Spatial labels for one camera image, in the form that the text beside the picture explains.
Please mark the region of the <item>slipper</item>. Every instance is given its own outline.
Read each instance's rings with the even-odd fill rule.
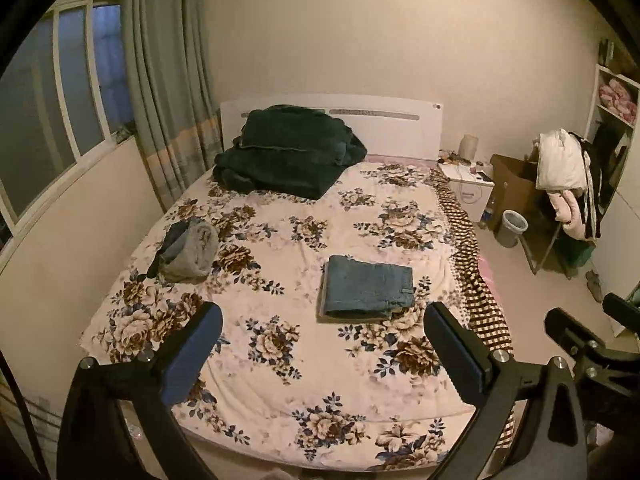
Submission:
[[[600,286],[600,277],[592,270],[588,270],[584,277],[587,279],[587,288],[598,303],[602,303],[604,296],[602,295],[602,287]]]

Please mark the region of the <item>hanging clothes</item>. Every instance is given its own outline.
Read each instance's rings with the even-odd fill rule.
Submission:
[[[600,209],[600,186],[602,173],[600,161],[593,145],[574,132],[569,132],[580,143],[582,158],[584,160],[584,173],[587,181],[587,189],[577,197],[582,223],[585,226],[584,239],[595,240],[600,238],[600,221],[602,210]]]
[[[602,205],[607,205],[613,196],[622,172],[623,154],[627,145],[628,137],[622,129],[615,128],[608,123],[602,123],[598,126],[593,138],[593,149],[597,154],[602,173],[599,202]]]

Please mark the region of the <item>floral bedspread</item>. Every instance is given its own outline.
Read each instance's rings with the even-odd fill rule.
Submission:
[[[210,275],[199,283],[146,278],[169,225],[194,215],[220,232]],[[434,465],[473,407],[424,337],[425,306],[443,301],[491,348],[511,344],[477,273],[470,226],[433,170],[361,163],[316,202],[240,195],[207,173],[142,241],[81,345],[102,363],[130,360],[213,301],[223,311],[222,336],[189,397],[173,408],[186,430],[311,468]],[[410,266],[414,305],[383,322],[321,322],[318,293],[331,254]]]

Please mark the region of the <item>gray trash bin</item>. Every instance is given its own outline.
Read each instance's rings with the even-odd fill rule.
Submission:
[[[502,225],[500,225],[495,239],[500,242],[500,245],[514,247],[518,243],[518,237],[527,230],[527,227],[529,224],[524,216],[511,209],[506,209],[502,213]]]

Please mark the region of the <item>gray curtain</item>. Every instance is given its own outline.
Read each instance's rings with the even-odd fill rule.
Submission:
[[[222,150],[202,0],[122,0],[122,36],[140,145],[168,208]]]

